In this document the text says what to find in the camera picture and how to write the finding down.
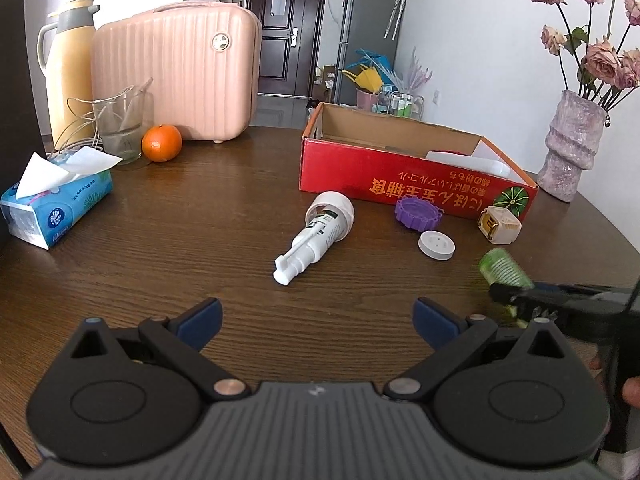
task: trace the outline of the suitcase logo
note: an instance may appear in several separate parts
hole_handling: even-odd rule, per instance
[[[211,40],[211,46],[213,47],[213,50],[217,50],[219,52],[226,50],[230,43],[231,39],[228,37],[228,35],[222,32],[216,34],[213,37],[213,40]]]

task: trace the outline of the purple bottle cap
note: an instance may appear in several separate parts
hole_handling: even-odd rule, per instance
[[[418,232],[435,229],[442,218],[442,209],[417,196],[406,196],[396,203],[396,219]]]

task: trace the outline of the orange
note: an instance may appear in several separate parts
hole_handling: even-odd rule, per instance
[[[170,124],[153,126],[142,137],[142,153],[153,162],[166,162],[180,153],[182,136],[178,128]]]

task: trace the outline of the thermos lid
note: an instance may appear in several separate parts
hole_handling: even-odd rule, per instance
[[[58,10],[47,14],[47,18],[54,18],[62,12],[65,12],[65,10],[79,9],[80,7],[91,7],[93,4],[93,0],[71,0],[66,4],[62,4]]]

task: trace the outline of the pink basket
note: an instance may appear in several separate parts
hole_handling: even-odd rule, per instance
[[[374,105],[378,104],[378,94],[369,94],[356,88],[356,104],[361,110],[370,112]]]

